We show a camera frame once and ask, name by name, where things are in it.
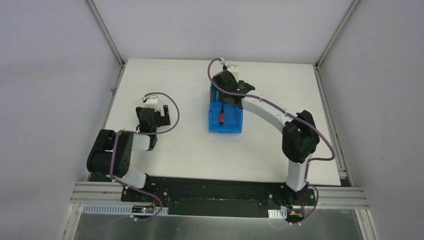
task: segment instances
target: blue plastic container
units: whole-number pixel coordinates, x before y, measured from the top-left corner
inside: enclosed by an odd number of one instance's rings
[[[219,134],[241,134],[243,110],[230,104],[219,102],[220,92],[216,91],[215,102],[209,104],[209,132]],[[221,108],[224,108],[224,122],[220,124]]]

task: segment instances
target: gray wall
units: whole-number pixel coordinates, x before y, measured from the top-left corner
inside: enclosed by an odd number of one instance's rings
[[[0,238],[56,239],[118,65],[82,0],[2,0],[0,56]]]
[[[351,0],[96,0],[124,59],[315,63]]]
[[[424,235],[424,1],[364,0],[321,73],[380,239]]]

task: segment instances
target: red marker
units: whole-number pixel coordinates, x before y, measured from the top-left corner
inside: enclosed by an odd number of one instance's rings
[[[224,104],[221,107],[221,113],[219,114],[219,124],[224,124]]]

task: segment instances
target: table surface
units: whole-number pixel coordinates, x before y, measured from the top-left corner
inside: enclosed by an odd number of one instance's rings
[[[134,131],[138,125],[136,107],[142,106],[143,95],[166,93],[178,104],[179,123],[172,131],[157,136],[154,150],[134,151],[131,165],[151,176],[284,182],[289,160],[281,149],[282,135],[271,124],[244,111],[241,134],[209,133],[209,62],[129,59],[106,129]],[[238,65],[239,79],[255,86],[264,98],[289,110],[311,112],[317,129],[330,139],[312,65],[231,61],[227,64]],[[214,63],[211,75],[218,73],[220,67],[220,64]],[[158,99],[160,104],[169,106],[173,125],[177,111],[172,102],[161,95]],[[160,127],[158,131],[169,127]],[[314,156],[330,155],[330,150],[321,140]],[[339,186],[336,162],[314,161],[308,180],[312,184]]]

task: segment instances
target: robotic arm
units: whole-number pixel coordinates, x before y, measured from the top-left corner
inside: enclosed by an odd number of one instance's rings
[[[124,183],[142,189],[145,186],[147,174],[130,165],[131,151],[151,151],[158,141],[155,134],[158,127],[171,124],[167,105],[163,105],[163,116],[155,94],[143,98],[144,107],[137,107],[135,112],[139,125],[137,129],[149,135],[135,134],[123,131],[115,149],[113,175]],[[117,133],[113,130],[102,129],[97,135],[94,146],[87,159],[87,170],[109,177],[111,168],[112,150]]]
[[[252,85],[238,83],[239,69],[235,65],[223,65],[223,71],[213,76],[213,80],[221,89],[238,94],[249,94],[262,98],[262,95]],[[282,133],[282,151],[288,158],[288,175],[283,188],[283,205],[291,206],[307,190],[305,171],[307,161],[320,142],[316,132],[305,124],[284,115],[271,105],[251,97],[242,97],[220,93],[219,101],[234,107],[249,111]],[[311,113],[303,110],[297,113],[297,117],[315,126]]]

